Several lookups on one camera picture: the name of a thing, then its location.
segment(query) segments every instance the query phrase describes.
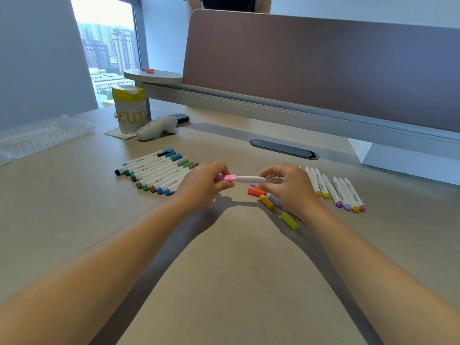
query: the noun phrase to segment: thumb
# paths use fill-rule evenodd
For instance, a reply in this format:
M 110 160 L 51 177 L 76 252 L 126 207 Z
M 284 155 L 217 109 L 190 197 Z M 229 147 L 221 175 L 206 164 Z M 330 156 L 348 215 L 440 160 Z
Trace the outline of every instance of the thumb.
M 235 186 L 235 183 L 226 182 L 226 181 L 224 181 L 224 180 L 222 180 L 222 181 L 217 182 L 216 184 L 214 184 L 214 188 L 217 190 L 217 192 L 221 192 L 221 191 L 223 191 L 223 190 L 233 188 L 233 186 Z
M 278 197 L 278 189 L 279 189 L 278 184 L 262 183 L 262 184 L 259 184 L 258 186 L 259 186 L 259 189 L 271 193 L 274 197 Z

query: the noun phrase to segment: pink marker cap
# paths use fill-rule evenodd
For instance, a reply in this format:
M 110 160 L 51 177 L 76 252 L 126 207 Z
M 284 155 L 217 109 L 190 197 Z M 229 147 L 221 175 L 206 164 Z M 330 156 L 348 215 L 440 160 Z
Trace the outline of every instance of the pink marker cap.
M 226 176 L 223 174 L 219 174 L 216 177 L 216 180 L 225 180 L 227 182 L 234 182 L 236 180 L 236 175 L 235 174 L 227 174 Z

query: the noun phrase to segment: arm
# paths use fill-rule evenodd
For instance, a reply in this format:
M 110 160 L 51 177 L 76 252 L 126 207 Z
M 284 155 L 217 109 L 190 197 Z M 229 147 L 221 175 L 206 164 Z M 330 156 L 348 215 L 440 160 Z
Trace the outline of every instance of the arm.
M 256 13 L 267 13 L 271 11 L 271 0 L 256 0 Z
M 194 10 L 201 8 L 201 0 L 186 0 L 187 2 L 187 21 L 190 22 L 190 16 Z
M 325 208 L 305 171 L 282 164 L 259 175 L 270 174 L 283 184 L 259 187 L 315 233 L 385 344 L 460 344 L 460 314 Z
M 0 344 L 89 344 L 176 227 L 233 186 L 214 184 L 219 172 L 223 162 L 194 168 L 162 205 L 9 298 Z

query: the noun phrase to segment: hand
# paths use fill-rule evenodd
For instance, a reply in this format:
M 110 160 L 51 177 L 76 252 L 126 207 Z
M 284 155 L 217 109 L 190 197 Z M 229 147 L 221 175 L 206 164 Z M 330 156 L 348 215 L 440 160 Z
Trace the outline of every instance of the hand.
M 193 212 L 206 208 L 219 192 L 235 186 L 234 183 L 226 181 L 214 182 L 219 173 L 230 174 L 224 162 L 205 162 L 192 169 L 185 176 L 173 196 L 176 199 L 178 197 L 184 199 L 186 205 Z
M 271 193 L 280 200 L 281 205 L 298 218 L 303 218 L 321 206 L 316 196 L 310 177 L 307 172 L 290 163 L 275 164 L 259 173 L 260 177 L 280 176 L 284 178 L 282 184 L 263 183 L 259 188 Z

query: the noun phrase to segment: wall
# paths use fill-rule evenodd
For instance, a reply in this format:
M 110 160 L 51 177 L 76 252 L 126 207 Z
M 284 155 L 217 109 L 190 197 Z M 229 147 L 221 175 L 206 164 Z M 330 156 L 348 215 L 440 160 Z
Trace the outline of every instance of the wall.
M 187 42 L 186 4 L 142 0 L 151 68 L 182 73 Z M 460 0 L 273 0 L 278 15 L 460 28 Z
M 182 73 L 188 22 L 182 0 L 142 0 L 149 66 Z
M 273 0 L 272 13 L 460 28 L 460 0 Z
M 0 130 L 97 109 L 70 0 L 1 0 Z

